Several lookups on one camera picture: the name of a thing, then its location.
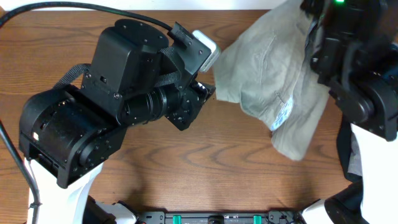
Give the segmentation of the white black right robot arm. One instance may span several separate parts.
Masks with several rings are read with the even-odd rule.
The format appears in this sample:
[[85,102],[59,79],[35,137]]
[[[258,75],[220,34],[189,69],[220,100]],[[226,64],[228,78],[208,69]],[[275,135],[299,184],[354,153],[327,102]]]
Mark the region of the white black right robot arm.
[[330,89],[361,156],[361,178],[295,223],[397,222],[397,1],[304,1],[311,69]]

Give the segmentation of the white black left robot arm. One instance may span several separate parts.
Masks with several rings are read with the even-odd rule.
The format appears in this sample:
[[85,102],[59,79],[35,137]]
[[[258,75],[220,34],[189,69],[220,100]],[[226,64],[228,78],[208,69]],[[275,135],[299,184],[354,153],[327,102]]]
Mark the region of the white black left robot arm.
[[199,30],[167,33],[120,19],[99,36],[93,60],[32,96],[19,121],[19,148],[34,182],[29,223],[137,223],[124,202],[90,196],[127,130],[160,118],[185,130],[215,91],[197,81],[220,55]]

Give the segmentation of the khaki green shorts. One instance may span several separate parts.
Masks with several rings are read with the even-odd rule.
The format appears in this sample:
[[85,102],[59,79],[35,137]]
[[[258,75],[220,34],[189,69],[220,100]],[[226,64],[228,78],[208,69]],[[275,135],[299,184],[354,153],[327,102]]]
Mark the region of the khaki green shorts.
[[310,68],[316,20],[300,5],[288,0],[265,13],[213,66],[217,99],[261,120],[273,147],[294,161],[305,157],[329,98]]

